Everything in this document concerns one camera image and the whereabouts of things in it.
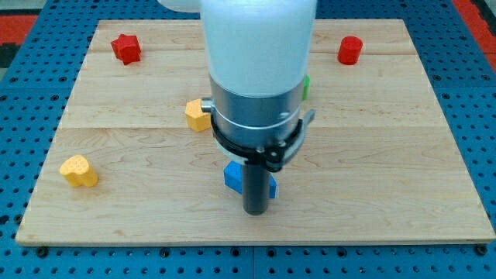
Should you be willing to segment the silver flange with black clamp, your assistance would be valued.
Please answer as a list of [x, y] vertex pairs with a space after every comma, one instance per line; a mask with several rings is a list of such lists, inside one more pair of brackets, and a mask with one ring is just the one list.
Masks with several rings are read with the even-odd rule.
[[300, 150], [311, 109], [300, 116], [305, 80], [290, 91], [269, 96], [246, 96], [210, 80], [212, 96], [201, 100], [211, 115], [212, 133], [219, 149], [239, 164], [255, 164], [278, 172]]

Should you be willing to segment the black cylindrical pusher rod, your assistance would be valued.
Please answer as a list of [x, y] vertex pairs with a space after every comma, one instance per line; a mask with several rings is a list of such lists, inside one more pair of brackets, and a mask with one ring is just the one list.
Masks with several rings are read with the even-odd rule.
[[250, 215], [261, 215], [268, 208], [270, 173], [258, 164], [241, 167], [243, 209]]

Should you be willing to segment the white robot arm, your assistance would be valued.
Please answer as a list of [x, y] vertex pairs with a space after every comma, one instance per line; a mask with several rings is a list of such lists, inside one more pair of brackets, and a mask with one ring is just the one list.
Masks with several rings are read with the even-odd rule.
[[217, 145], [241, 166], [243, 209], [267, 210], [270, 176], [299, 151], [315, 110], [301, 113], [317, 3], [160, 0], [199, 13], [212, 95], [201, 100]]

